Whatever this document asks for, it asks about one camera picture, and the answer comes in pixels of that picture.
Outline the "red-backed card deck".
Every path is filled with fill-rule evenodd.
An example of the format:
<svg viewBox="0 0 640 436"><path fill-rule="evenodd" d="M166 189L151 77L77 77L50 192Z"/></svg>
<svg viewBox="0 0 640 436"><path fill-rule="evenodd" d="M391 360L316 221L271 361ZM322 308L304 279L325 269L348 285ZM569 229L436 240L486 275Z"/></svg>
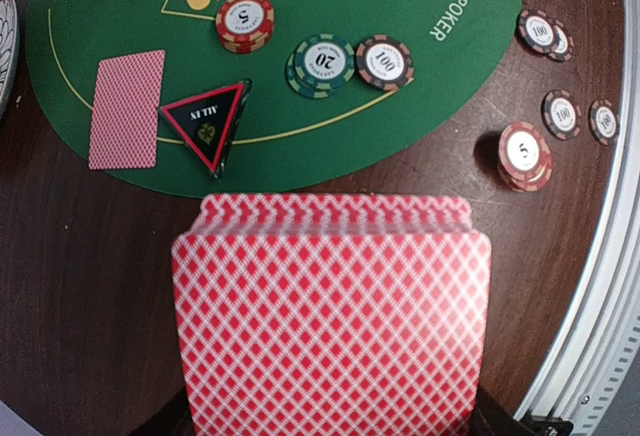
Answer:
<svg viewBox="0 0 640 436"><path fill-rule="evenodd" d="M458 197L211 194L171 248L199 435L465 435L491 243Z"/></svg>

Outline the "green chips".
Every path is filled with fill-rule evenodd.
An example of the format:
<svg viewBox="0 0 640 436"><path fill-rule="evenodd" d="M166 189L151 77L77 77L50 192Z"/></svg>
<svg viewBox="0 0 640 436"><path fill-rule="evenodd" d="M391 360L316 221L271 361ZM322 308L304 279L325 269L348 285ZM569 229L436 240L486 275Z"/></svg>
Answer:
<svg viewBox="0 0 640 436"><path fill-rule="evenodd" d="M285 66L289 87L309 99L324 99L344 87L355 73L355 52L350 43L331 33L302 40Z"/></svg>

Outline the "red five chips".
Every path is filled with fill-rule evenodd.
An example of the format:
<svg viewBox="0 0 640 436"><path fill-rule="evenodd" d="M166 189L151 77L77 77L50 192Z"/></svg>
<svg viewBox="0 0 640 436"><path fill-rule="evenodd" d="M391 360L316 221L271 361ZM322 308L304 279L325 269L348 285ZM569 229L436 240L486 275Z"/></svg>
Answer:
<svg viewBox="0 0 640 436"><path fill-rule="evenodd" d="M271 40L275 8L270 0L228 0L216 14L215 28L226 50L249 54Z"/></svg>

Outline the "dealt red-backed card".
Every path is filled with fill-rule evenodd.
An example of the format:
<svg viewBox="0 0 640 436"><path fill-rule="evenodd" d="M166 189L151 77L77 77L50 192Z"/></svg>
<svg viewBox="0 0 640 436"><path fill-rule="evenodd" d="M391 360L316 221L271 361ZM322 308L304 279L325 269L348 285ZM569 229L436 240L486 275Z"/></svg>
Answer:
<svg viewBox="0 0 640 436"><path fill-rule="evenodd" d="M91 170L156 165L165 52L147 51L99 63L90 126Z"/></svg>

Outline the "red five chip stack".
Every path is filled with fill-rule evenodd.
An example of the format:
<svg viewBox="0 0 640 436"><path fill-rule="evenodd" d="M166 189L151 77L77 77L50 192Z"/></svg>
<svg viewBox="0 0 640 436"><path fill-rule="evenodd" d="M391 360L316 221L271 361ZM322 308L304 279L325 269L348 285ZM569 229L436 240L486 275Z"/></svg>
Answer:
<svg viewBox="0 0 640 436"><path fill-rule="evenodd" d="M504 128L498 143L497 171L507 187L519 193L539 191L550 181L552 153L532 124L514 122Z"/></svg>

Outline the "round green poker mat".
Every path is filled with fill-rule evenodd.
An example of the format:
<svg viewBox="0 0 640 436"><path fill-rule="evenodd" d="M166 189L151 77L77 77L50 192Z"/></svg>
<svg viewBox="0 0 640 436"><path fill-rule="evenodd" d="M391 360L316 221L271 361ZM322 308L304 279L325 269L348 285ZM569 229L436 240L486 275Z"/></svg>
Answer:
<svg viewBox="0 0 640 436"><path fill-rule="evenodd" d="M261 49L226 50L215 19L228 0L31 0L26 57L44 115L77 154L89 150L100 61L163 50L161 100L248 78L253 91L225 172L213 177L161 122L157 162L117 177L198 198L214 191L303 188L357 171L415 143L458 111L500 63L522 0L270 0L275 28ZM413 81L386 94L354 77L321 100L295 93L285 64L306 37L351 44L386 34L410 50Z"/></svg>

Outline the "patterned ceramic saucer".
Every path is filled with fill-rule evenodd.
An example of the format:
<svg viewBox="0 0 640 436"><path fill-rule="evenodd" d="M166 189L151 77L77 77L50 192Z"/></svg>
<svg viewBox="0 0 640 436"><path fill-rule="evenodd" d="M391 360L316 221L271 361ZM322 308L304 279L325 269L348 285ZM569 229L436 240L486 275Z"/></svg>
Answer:
<svg viewBox="0 0 640 436"><path fill-rule="evenodd" d="M0 114L4 115L9 106L19 58L20 25L15 0L0 0L0 3Z"/></svg>

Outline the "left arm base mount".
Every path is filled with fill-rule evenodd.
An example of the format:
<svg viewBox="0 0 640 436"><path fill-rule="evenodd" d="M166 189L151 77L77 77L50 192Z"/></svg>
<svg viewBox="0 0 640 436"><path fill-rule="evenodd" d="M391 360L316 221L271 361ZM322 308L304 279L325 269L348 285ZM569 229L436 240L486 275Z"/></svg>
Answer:
<svg viewBox="0 0 640 436"><path fill-rule="evenodd" d="M530 416L528 425L538 436L570 436L574 429L571 421L555 417Z"/></svg>

